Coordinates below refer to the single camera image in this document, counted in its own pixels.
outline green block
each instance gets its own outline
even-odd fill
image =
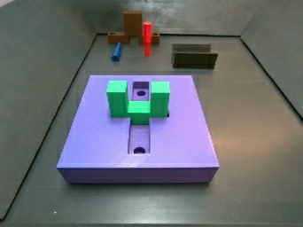
[[[151,117],[167,117],[169,95],[168,82],[151,82]]]
[[[128,116],[131,117],[131,125],[148,125],[151,116],[151,102],[129,101]]]
[[[124,93],[128,89],[127,81],[109,81],[107,93]]]
[[[168,82],[151,82],[152,94],[171,94],[171,88]]]
[[[128,116],[128,83],[125,81],[109,81],[107,88],[109,101],[109,116]]]

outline blue cylinder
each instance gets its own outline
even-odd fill
[[[121,49],[121,44],[117,43],[115,50],[112,52],[112,56],[111,56],[112,61],[120,61],[120,49]]]

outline purple platform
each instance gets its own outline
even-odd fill
[[[168,81],[169,117],[151,118],[151,150],[129,153],[129,118],[111,118],[108,81]],[[195,183],[213,179],[219,162],[189,75],[92,75],[57,170],[69,183]]]

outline orange block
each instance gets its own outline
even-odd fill
[[[108,32],[109,43],[131,43],[131,37],[124,32]]]
[[[144,43],[144,35],[139,36],[139,43]],[[160,43],[160,33],[152,33],[151,34],[151,44],[159,44]]]
[[[123,13],[124,33],[131,36],[141,35],[141,11],[125,11]]]

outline circular hole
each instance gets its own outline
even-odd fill
[[[145,153],[145,149],[143,147],[136,147],[133,153]]]
[[[137,95],[139,95],[139,96],[144,96],[144,95],[145,95],[145,91],[144,91],[144,90],[139,90],[139,91],[137,91]]]

